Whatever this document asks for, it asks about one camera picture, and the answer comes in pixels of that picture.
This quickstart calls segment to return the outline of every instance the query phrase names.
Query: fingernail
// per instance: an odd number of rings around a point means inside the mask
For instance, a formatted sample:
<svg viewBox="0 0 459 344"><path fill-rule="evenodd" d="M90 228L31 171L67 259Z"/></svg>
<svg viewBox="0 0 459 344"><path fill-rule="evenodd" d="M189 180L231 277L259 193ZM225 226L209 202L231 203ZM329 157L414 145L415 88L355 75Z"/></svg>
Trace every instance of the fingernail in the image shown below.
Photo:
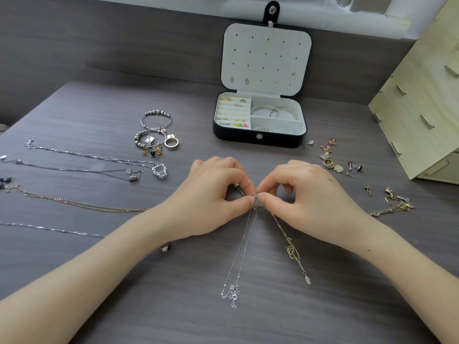
<svg viewBox="0 0 459 344"><path fill-rule="evenodd" d="M250 205L254 206L255 205L255 201L256 201L255 197L253 195L250 195L248 197L249 197L249 200L250 200Z"/></svg>
<svg viewBox="0 0 459 344"><path fill-rule="evenodd" d="M264 193L258 193L257 194L257 199L261 202L264 202L264 199L266 198Z"/></svg>

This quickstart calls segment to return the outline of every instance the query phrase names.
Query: left hand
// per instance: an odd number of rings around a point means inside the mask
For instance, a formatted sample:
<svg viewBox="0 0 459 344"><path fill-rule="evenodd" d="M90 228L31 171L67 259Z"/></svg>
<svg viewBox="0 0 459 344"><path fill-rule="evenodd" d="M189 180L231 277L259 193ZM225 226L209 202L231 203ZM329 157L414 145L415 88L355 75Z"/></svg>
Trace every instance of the left hand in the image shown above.
<svg viewBox="0 0 459 344"><path fill-rule="evenodd" d="M238 183L245 197L226 201L228 185ZM170 240L209 233L255 204L257 193L242 165L233 157L194 161L187 179L159 210Z"/></svg>

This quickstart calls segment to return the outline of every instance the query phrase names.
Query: desk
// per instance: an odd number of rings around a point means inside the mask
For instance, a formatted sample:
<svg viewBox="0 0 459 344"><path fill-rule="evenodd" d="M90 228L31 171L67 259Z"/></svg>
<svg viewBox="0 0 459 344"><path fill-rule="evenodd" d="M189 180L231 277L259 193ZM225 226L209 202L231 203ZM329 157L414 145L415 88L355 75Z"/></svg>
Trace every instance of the desk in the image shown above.
<svg viewBox="0 0 459 344"><path fill-rule="evenodd" d="M164 150L161 182L145 172L136 183L98 174L54 172L3 164L1 177L32 193L111 207L162 202L186 178L194 159L234 156L257 185L290 159L320 164L321 144L335 138L333 160L363 165L356 179L333 172L365 211L386 208L384 187L417 207L379 220L455 275L459 274L458 187L410 181L367 106L311 98L300 103L314 139L310 148L284 149L226 142L212 133L215 99L223 86L86 69L0 137L0 154L51 167L116 169L116 163L28 150L37 146L143 160L134 135L141 114L163 109L180 140ZM364 190L370 186L373 197ZM231 190L230 198L239 196ZM109 234L132 217L0 192L2 222ZM202 237L174 242L166 255L143 260L82 327L72 343L436 343L391 283L369 263L285 226L301 255L307 285L285 251L285 239L259 210L240 278L237 309L220 292L237 251L246 215ZM0 226L0 299L82 253L99 239Z"/></svg>

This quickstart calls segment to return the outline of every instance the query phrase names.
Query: black jewelry box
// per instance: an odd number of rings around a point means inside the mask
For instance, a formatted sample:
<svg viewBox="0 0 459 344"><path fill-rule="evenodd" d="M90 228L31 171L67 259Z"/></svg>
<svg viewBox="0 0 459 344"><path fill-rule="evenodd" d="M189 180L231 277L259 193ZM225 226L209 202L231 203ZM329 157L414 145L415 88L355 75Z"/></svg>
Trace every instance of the black jewelry box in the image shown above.
<svg viewBox="0 0 459 344"><path fill-rule="evenodd" d="M298 147L307 124L288 96L301 89L311 51L306 32L231 24L225 31L213 133L222 140Z"/></svg>

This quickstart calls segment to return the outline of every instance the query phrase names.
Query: jewelry box lid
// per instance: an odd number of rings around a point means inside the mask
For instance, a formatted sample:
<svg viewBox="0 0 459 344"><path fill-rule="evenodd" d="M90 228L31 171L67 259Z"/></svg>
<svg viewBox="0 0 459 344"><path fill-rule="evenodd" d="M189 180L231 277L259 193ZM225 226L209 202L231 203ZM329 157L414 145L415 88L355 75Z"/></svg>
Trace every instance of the jewelry box lid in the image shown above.
<svg viewBox="0 0 459 344"><path fill-rule="evenodd" d="M304 31L233 23L224 35L222 83L232 90L295 95L311 46Z"/></svg>

